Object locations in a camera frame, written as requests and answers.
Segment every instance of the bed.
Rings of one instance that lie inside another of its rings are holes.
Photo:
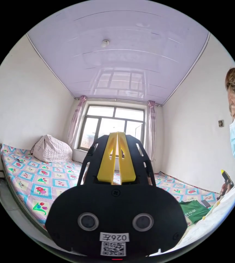
[[[3,144],[1,158],[10,192],[27,218],[49,237],[45,222],[54,200],[77,185],[82,163],[42,162],[30,150]],[[120,183],[118,171],[114,181]]]
[[[45,229],[45,222],[51,205],[61,193],[77,185],[82,163],[42,162],[30,152],[2,144],[4,175],[9,190],[22,212],[36,228],[50,238]],[[205,199],[214,205],[219,196],[217,193],[178,181],[162,172],[155,174],[155,181],[157,187],[172,194],[178,202]],[[114,182],[120,183],[119,171],[114,173]],[[193,225],[187,217],[186,221],[188,227]]]

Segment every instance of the pillow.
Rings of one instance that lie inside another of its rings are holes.
[[[73,151],[71,147],[47,134],[34,146],[33,156],[42,162],[72,162]]]

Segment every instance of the green bag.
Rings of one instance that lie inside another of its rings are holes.
[[[179,203],[183,213],[192,221],[193,224],[198,222],[205,216],[210,210],[200,204],[197,200],[190,202]]]

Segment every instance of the phone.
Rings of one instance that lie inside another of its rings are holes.
[[[206,200],[201,200],[201,203],[206,207],[209,208],[211,205]]]

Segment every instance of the label sticker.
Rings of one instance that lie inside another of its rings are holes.
[[[102,242],[101,256],[126,256],[126,243],[125,242]]]
[[[129,233],[104,233],[100,232],[99,241],[106,242],[129,242]]]

